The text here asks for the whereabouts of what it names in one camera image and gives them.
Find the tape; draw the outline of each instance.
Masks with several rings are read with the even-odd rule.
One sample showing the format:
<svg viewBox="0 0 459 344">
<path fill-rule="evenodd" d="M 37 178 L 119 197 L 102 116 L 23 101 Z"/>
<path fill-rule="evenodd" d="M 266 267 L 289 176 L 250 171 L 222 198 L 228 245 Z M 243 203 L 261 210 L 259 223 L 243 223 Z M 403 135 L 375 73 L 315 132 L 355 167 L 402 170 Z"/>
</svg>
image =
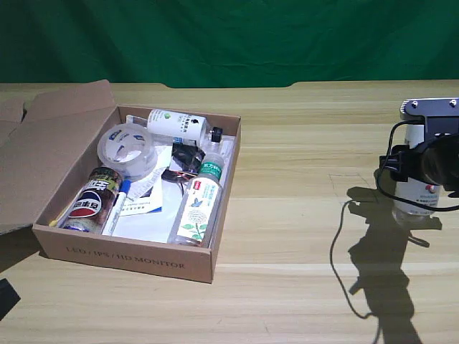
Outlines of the tape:
<svg viewBox="0 0 459 344">
<path fill-rule="evenodd" d="M 103 134 L 98 143 L 98 155 L 104 166 L 131 181 L 147 176 L 156 165 L 151 134 L 133 123 L 117 125 Z"/>
</svg>

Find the cardboard flap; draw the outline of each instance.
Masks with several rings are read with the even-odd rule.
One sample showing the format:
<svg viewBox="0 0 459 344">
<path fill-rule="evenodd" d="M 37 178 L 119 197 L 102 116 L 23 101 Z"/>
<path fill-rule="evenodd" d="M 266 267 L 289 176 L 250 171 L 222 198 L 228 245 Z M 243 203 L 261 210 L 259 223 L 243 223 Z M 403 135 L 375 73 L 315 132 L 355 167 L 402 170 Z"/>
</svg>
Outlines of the cardboard flap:
<svg viewBox="0 0 459 344">
<path fill-rule="evenodd" d="M 7 234 L 11 231 L 29 227 L 30 224 L 0 224 L 0 235 Z"/>
<path fill-rule="evenodd" d="M 105 124 L 114 117 L 119 121 L 115 109 L 116 106 L 63 118 L 24 121 L 16 129 L 0 148 L 3 227 L 17 228 L 39 218 L 87 146 L 101 136 Z"/>
<path fill-rule="evenodd" d="M 14 97 L 0 104 L 0 120 L 20 123 L 24 114 L 24 99 Z"/>
<path fill-rule="evenodd" d="M 0 104 L 0 146 L 21 124 L 24 114 L 24 100 L 19 97 L 8 99 Z"/>
<path fill-rule="evenodd" d="M 114 105 L 110 83 L 101 80 L 36 96 L 24 122 L 85 113 Z"/>
</svg>

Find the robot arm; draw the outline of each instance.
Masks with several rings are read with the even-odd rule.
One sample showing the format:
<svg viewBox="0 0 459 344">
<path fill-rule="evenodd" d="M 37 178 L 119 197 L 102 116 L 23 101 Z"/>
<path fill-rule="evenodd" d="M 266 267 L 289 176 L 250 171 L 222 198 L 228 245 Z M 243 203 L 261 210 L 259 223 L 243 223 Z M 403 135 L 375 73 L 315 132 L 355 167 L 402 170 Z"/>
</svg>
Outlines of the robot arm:
<svg viewBox="0 0 459 344">
<path fill-rule="evenodd" d="M 413 178 L 459 197 L 459 98 L 405 100 L 400 113 L 403 121 L 424 125 L 423 141 L 414 148 L 409 142 L 394 146 L 379 157 L 379 167 L 395 181 Z"/>
</svg>

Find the blue marker cap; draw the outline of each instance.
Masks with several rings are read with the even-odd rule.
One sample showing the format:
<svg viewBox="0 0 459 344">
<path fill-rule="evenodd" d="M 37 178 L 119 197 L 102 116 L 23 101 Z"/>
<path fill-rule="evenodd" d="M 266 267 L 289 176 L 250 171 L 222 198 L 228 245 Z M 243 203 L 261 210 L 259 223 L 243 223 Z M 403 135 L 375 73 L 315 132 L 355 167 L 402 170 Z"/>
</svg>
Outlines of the blue marker cap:
<svg viewBox="0 0 459 344">
<path fill-rule="evenodd" d="M 121 184 L 120 192 L 124 192 L 125 194 L 127 194 L 130 188 L 131 188 L 131 181 L 129 179 L 125 179 Z"/>
</svg>

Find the green label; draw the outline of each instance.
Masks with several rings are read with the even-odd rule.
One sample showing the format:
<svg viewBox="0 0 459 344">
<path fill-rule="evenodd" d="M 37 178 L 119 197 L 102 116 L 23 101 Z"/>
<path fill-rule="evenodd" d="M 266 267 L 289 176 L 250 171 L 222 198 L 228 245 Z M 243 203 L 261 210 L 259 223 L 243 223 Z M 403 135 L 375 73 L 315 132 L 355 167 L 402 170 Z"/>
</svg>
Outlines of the green label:
<svg viewBox="0 0 459 344">
<path fill-rule="evenodd" d="M 216 176 L 218 180 L 222 176 L 222 168 L 218 166 L 216 163 L 207 161 L 201 165 L 201 169 L 199 170 L 200 173 L 212 174 Z"/>
</svg>

